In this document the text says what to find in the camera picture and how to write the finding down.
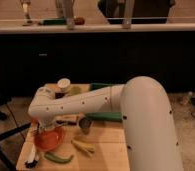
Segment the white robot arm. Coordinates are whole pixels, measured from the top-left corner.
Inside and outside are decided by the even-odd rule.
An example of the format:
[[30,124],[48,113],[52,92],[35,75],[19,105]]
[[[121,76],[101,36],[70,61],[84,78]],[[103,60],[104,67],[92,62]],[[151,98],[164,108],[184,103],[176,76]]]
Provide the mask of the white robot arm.
[[130,171],[184,171],[169,98],[151,77],[138,76],[125,84],[63,98],[44,86],[35,93],[28,112],[44,127],[57,115],[119,112]]

